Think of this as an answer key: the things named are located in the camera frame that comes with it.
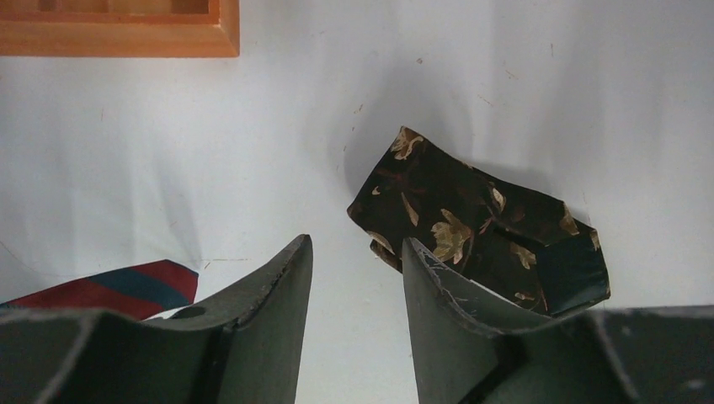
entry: dark fabric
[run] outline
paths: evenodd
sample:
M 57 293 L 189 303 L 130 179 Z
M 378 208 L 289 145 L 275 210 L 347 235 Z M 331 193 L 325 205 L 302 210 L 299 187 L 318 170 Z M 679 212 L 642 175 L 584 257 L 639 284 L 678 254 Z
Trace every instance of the dark fabric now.
M 194 302 L 198 274 L 168 260 L 96 274 L 1 304 L 2 308 L 104 308 L 143 320 Z
M 610 296 L 597 232 L 567 206 L 506 183 L 402 128 L 349 217 L 401 272 L 413 237 L 459 274 L 527 310 L 557 316 Z

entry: wooden box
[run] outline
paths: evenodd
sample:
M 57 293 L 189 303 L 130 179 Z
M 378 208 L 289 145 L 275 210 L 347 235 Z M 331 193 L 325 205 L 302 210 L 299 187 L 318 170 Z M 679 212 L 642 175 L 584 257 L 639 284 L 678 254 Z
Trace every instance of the wooden box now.
M 238 56 L 238 0 L 0 0 L 0 55 Z

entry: red stripe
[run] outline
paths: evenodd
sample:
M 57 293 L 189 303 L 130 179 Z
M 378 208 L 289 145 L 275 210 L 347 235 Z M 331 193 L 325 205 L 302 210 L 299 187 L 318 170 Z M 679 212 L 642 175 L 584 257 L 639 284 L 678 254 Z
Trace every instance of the red stripe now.
M 199 276 L 183 265 L 179 265 L 167 259 L 155 263 L 145 263 L 132 267 L 136 272 L 151 276 L 162 281 L 164 284 L 176 289 L 188 301 L 193 302 L 196 297 L 196 288 L 199 284 Z
M 9 304 L 28 308 L 104 308 L 119 311 L 138 320 L 144 320 L 164 309 L 152 302 L 122 295 L 101 284 L 78 279 L 47 290 L 9 301 Z

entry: red and blue striped fabric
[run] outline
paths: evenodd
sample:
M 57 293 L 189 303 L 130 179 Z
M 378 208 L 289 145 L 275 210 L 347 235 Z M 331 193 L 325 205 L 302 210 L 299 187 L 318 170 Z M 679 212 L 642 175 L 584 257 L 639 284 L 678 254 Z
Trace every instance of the red and blue striped fabric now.
M 163 260 L 59 284 L 2 308 L 104 308 L 144 320 L 194 302 L 198 274 Z

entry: floral cloth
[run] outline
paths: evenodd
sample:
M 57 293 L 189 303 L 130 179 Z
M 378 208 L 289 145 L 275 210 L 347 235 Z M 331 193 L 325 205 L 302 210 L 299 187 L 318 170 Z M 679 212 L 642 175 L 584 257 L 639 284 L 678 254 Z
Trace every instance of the floral cloth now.
M 400 272 L 402 241 L 414 237 L 526 310 L 560 316 L 610 297 L 597 232 L 561 200 L 460 162 L 406 127 L 348 214 Z

